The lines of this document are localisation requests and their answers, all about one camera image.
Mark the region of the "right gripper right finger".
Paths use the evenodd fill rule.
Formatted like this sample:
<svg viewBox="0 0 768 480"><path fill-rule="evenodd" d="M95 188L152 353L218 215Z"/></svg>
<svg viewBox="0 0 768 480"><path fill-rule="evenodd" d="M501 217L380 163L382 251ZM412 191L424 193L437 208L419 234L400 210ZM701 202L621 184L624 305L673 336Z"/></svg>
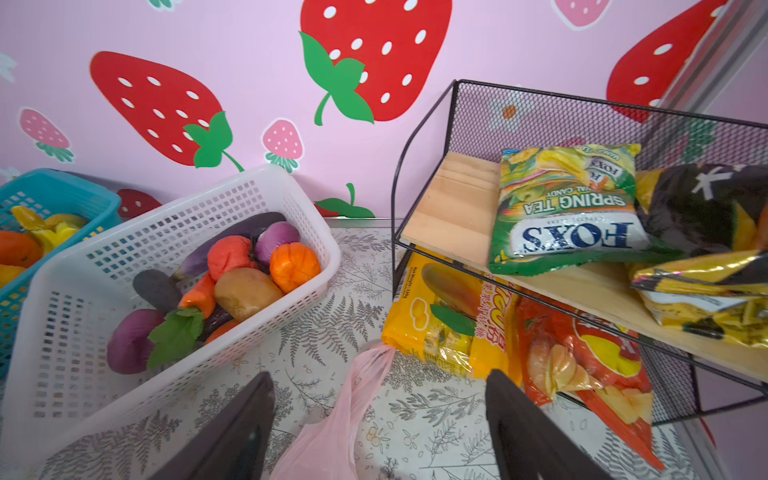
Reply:
<svg viewBox="0 0 768 480"><path fill-rule="evenodd" d="M611 479L500 370L487 377L485 404L502 479Z"/></svg>

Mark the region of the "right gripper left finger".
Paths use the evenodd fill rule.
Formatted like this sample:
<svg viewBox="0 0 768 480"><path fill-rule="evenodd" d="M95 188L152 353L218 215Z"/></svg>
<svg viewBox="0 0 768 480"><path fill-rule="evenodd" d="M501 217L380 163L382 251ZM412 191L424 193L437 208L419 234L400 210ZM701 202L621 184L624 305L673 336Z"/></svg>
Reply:
<svg viewBox="0 0 768 480"><path fill-rule="evenodd" d="M155 479L259 479L275 417L274 383L259 373Z"/></svg>

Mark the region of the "pink plastic grocery bag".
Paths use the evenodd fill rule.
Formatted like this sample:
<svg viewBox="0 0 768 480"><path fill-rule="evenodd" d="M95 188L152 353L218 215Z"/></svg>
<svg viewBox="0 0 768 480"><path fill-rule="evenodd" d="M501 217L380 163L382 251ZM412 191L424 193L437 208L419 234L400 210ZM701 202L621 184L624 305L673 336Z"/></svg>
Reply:
<svg viewBox="0 0 768 480"><path fill-rule="evenodd" d="M355 479L355 440L364 414L387 377L396 350L376 345L353 360L335 406L319 423L302 428L280 457L272 479Z"/></svg>

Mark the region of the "orange carrot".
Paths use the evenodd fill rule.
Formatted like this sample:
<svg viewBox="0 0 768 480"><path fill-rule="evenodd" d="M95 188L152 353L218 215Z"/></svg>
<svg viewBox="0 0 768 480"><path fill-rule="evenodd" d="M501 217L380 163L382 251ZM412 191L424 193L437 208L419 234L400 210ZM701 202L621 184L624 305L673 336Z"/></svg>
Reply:
<svg viewBox="0 0 768 480"><path fill-rule="evenodd" d="M214 297L215 282L207 272L197 284L183 295L178 304L179 308L197 308L208 319L216 308Z"/></svg>

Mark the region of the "green Fox's candy bag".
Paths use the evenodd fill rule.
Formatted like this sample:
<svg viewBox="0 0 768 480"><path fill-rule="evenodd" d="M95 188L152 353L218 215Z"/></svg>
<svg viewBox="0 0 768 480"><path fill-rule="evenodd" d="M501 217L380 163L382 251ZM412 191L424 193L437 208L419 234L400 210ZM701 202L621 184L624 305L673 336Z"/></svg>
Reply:
<svg viewBox="0 0 768 480"><path fill-rule="evenodd" d="M508 149L488 269L536 276L591 262L660 263L678 250L636 210L637 143Z"/></svg>

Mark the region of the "black yellow snack bag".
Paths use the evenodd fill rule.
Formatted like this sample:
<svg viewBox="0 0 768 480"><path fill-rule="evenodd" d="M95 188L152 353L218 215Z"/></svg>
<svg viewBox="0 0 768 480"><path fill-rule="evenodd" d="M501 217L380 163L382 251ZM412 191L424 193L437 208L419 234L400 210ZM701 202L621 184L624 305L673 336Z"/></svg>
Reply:
<svg viewBox="0 0 768 480"><path fill-rule="evenodd" d="M645 231L672 250L631 285L661 326L767 346L767 169L689 164L640 171Z"/></svg>

